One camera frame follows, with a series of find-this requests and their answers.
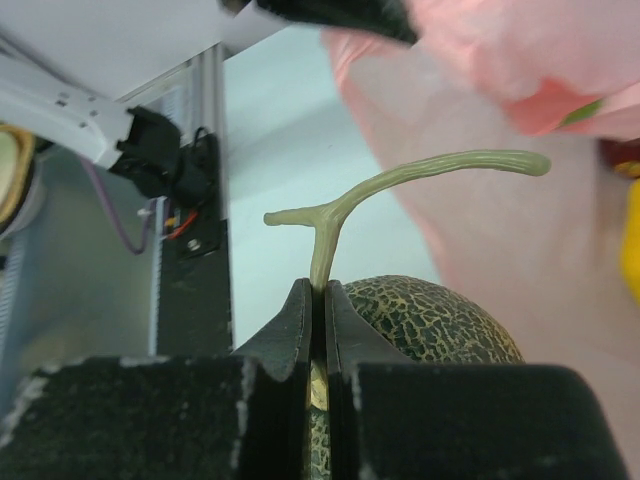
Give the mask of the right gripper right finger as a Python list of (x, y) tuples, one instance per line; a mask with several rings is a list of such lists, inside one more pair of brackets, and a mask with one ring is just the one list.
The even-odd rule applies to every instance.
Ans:
[(324, 298), (334, 479), (624, 479), (602, 409), (571, 369), (427, 364)]

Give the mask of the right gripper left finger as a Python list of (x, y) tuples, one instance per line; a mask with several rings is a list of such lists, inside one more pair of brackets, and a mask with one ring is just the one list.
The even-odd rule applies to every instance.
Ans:
[(19, 386), (5, 479), (300, 479), (308, 468), (312, 294), (222, 356), (89, 357)]

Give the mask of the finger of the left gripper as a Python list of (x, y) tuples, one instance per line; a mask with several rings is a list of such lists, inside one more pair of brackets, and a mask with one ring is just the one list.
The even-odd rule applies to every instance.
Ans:
[(294, 23), (368, 32), (408, 45), (418, 41), (409, 12), (395, 0), (266, 0), (257, 6)]

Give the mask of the green netted fake melon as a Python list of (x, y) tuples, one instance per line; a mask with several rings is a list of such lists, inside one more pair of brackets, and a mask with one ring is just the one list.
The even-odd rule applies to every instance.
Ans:
[[(385, 170), (336, 199), (315, 206), (269, 212), (268, 226), (296, 225), (314, 231), (310, 285), (316, 299), (329, 292), (329, 277), (340, 234), (349, 215), (366, 199), (414, 180), (465, 169), (489, 169), (539, 177), (548, 157), (523, 150), (471, 150), (441, 154)], [(521, 364), (524, 358), (508, 331), (465, 296), (436, 283), (386, 274), (344, 286), (348, 304), (386, 345), (427, 364)], [(334, 440), (330, 432), (328, 360), (313, 356), (309, 371), (309, 461), (306, 479), (331, 479)]]

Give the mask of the yellow fake mango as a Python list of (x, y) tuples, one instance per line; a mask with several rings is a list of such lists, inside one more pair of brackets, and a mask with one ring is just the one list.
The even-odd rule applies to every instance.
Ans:
[(624, 229), (620, 249), (620, 269), (634, 301), (639, 304), (639, 180), (627, 192)]

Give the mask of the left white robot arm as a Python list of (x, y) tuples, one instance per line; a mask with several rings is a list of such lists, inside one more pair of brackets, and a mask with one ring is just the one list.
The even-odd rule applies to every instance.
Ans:
[[(260, 1), (294, 23), (373, 33), (414, 45), (417, 31), (401, 1)], [(217, 174), (188, 161), (179, 128), (143, 106), (92, 96), (19, 60), (1, 59), (1, 117), (124, 177), (148, 198), (186, 208), (208, 202)]]

